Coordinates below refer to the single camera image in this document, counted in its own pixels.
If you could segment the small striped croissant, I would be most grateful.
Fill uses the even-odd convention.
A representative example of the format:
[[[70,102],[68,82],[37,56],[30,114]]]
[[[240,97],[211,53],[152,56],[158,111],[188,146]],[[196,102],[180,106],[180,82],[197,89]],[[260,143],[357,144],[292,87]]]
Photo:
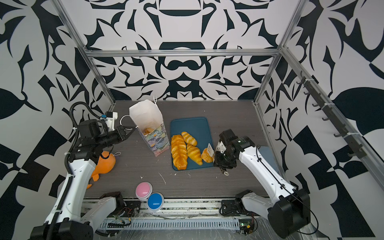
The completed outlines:
[[[185,143],[192,145],[192,146],[195,146],[195,147],[197,146],[198,141],[192,135],[190,135],[188,132],[182,132],[182,137],[183,137]]]

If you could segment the large striped croissant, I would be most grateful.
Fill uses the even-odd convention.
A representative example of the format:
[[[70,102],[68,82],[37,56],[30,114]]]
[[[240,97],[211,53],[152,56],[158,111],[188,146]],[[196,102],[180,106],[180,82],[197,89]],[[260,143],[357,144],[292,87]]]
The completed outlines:
[[[203,165],[203,159],[201,157],[201,152],[198,147],[193,146],[191,144],[187,144],[187,155],[191,160],[193,160],[199,166]]]

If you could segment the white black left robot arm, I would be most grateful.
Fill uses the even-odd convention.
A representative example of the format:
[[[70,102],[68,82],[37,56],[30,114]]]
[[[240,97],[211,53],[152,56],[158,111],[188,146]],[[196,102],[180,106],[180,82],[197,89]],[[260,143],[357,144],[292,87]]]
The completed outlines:
[[[104,194],[97,205],[81,215],[83,199],[89,180],[105,148],[112,149],[127,140],[136,127],[108,124],[106,116],[98,116],[81,123],[74,117],[74,103],[69,116],[75,131],[74,141],[65,153],[67,176],[58,199],[43,225],[33,228],[31,240],[91,240],[101,223],[111,214],[117,215],[125,202],[120,192]]]

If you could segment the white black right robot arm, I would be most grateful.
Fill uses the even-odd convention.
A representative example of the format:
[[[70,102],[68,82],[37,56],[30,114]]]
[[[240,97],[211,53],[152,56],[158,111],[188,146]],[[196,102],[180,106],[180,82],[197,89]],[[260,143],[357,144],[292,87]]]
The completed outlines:
[[[215,149],[214,166],[228,176],[228,170],[235,168],[238,162],[252,172],[268,194],[264,198],[251,191],[241,192],[236,196],[241,210],[267,219],[282,239],[300,233],[301,228],[311,223],[314,213],[309,193],[297,190],[284,180],[248,137],[239,138],[231,129],[225,130]]]

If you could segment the knotted round bun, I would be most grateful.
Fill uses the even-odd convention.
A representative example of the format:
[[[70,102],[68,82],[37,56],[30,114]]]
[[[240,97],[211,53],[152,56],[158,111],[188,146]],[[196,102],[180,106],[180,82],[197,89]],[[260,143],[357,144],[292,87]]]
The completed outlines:
[[[212,163],[214,158],[209,155],[208,148],[205,148],[201,154],[201,158],[205,163]]]

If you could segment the floral white paper bag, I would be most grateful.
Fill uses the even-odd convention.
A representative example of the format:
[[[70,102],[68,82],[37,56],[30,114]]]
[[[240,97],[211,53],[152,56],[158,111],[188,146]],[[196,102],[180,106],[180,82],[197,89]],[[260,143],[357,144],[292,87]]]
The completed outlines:
[[[162,112],[157,105],[157,97],[153,100],[140,101],[129,107],[129,114],[120,118],[130,117],[135,124],[141,137],[157,157],[170,148],[170,141],[164,124]],[[148,135],[144,134],[146,128],[154,131]]]

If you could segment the ring-shaped bread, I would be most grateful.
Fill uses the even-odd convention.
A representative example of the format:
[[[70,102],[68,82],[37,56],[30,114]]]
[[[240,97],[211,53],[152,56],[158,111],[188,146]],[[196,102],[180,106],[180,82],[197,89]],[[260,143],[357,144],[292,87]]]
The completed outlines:
[[[153,131],[154,131],[154,129],[152,129],[152,128],[146,128],[146,129],[144,130],[144,134],[145,134],[145,135],[148,135],[148,134],[152,133]]]

